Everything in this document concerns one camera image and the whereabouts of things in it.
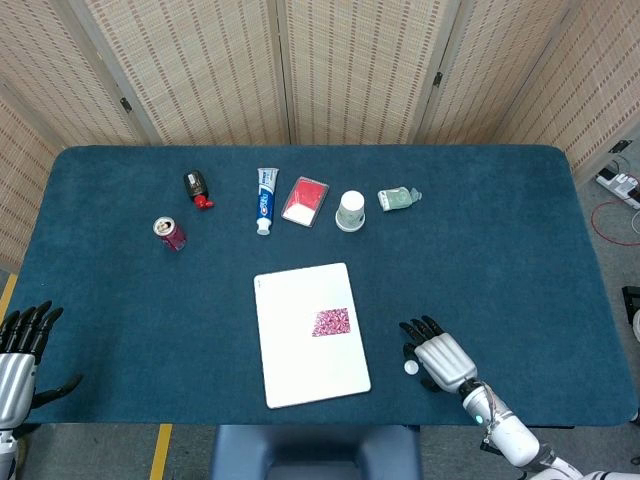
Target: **soda can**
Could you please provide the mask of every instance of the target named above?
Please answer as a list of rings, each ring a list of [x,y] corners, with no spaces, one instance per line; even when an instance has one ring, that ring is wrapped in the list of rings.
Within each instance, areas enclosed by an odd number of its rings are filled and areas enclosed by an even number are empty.
[[[187,237],[171,217],[160,217],[153,224],[153,233],[174,252],[182,250],[187,243]]]

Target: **white board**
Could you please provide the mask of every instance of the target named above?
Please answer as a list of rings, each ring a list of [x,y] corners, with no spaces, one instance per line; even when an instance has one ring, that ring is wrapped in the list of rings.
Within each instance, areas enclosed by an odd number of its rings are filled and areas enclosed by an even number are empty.
[[[371,389],[344,263],[254,278],[269,408]]]

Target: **power strip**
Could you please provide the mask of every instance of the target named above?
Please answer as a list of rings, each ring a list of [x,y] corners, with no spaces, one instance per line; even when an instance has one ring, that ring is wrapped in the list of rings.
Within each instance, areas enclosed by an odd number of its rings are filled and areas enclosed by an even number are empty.
[[[603,168],[596,175],[596,182],[616,197],[623,199],[627,205],[640,210],[640,188],[635,178],[625,173],[615,174],[608,168]]]

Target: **floor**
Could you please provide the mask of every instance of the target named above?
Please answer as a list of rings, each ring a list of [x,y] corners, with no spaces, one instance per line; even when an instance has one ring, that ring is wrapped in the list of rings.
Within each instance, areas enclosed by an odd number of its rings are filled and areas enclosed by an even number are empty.
[[[640,164],[634,167],[640,171]],[[597,204],[612,198],[594,182],[582,187],[579,195],[587,222]],[[612,237],[640,241],[630,227],[632,214],[629,207],[614,205],[600,211],[598,225]],[[627,323],[620,292],[625,285],[640,285],[639,250],[613,245],[591,233],[622,346],[636,385],[640,386],[640,343]],[[0,291],[6,278],[0,272]],[[640,467],[630,463],[632,457],[640,455],[640,427],[635,425],[540,429],[536,434],[583,472],[602,469],[640,473]],[[174,425],[163,478],[206,479],[214,435],[214,427]],[[150,478],[157,436],[158,425],[45,425],[27,437],[29,450],[19,478]],[[519,472],[504,459],[478,449],[481,438],[482,432],[474,427],[422,428],[425,480],[518,478]]]

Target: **white cup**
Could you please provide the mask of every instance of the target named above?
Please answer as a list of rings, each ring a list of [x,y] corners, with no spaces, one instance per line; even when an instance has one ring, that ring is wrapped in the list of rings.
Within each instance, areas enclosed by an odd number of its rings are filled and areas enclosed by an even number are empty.
[[[349,190],[342,194],[336,212],[336,225],[343,232],[355,232],[364,225],[364,197],[360,192]]]

